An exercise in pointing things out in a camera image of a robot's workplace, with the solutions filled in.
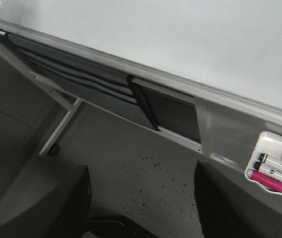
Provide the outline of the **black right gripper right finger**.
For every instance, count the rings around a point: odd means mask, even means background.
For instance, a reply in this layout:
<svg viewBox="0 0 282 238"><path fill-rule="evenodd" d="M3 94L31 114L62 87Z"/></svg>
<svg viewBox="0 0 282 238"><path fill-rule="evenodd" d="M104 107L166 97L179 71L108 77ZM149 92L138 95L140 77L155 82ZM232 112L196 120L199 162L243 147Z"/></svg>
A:
<svg viewBox="0 0 282 238"><path fill-rule="evenodd" d="M282 196L212 163L197 163L194 186L204 237L282 238Z"/></svg>

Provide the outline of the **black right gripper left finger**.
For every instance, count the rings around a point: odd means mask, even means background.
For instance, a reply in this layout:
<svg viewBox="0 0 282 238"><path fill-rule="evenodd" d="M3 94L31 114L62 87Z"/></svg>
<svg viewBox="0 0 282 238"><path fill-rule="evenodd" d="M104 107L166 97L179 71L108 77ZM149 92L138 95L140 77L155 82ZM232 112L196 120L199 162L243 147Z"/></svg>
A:
<svg viewBox="0 0 282 238"><path fill-rule="evenodd" d="M78 166L23 213L0 225L0 238L80 238L91 202L87 166Z"/></svg>

